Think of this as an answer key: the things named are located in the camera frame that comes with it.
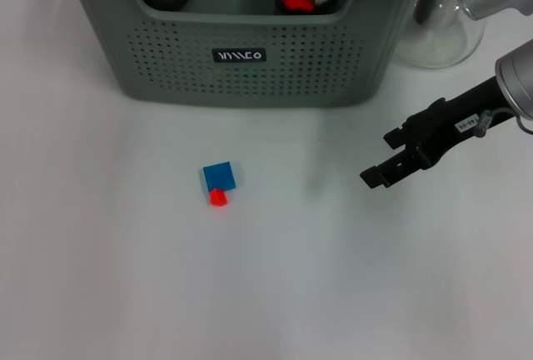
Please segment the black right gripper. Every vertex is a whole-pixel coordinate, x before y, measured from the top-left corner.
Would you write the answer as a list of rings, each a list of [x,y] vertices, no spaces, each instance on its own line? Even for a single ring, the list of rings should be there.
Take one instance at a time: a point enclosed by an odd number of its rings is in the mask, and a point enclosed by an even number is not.
[[[492,116],[491,126],[514,117],[495,77],[450,100],[441,98],[410,116],[402,127],[383,139],[390,148],[405,149],[360,174],[369,188],[389,188],[420,170],[436,165],[454,146],[473,138],[482,116]]]

